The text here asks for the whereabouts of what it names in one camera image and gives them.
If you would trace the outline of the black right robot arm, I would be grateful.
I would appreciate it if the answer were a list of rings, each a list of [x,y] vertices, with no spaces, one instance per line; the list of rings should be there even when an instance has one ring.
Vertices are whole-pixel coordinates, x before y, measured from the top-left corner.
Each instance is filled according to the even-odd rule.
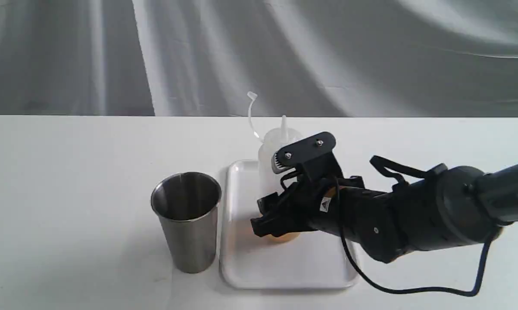
[[[388,264],[413,251],[482,244],[518,222],[518,164],[495,173],[444,164],[422,171],[373,156],[376,171],[396,181],[379,192],[358,175],[344,178],[335,147],[334,135],[320,132],[274,153],[274,172],[295,181],[257,201],[256,236],[321,231]]]

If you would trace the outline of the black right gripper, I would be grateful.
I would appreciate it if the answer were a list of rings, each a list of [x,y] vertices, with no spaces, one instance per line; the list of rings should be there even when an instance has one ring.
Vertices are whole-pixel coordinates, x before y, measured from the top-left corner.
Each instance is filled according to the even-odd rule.
[[[281,147],[271,158],[271,170],[283,174],[279,181],[305,178],[313,183],[329,176],[343,178],[333,153],[336,138],[330,132]],[[323,231],[340,235],[362,246],[369,257],[383,263],[415,251],[436,251],[449,246],[436,199],[436,183],[423,179],[396,184],[392,192],[376,192],[340,181],[336,194],[333,180],[323,179],[320,190],[287,190],[257,200],[259,217],[251,218],[257,237],[283,237],[289,233]]]

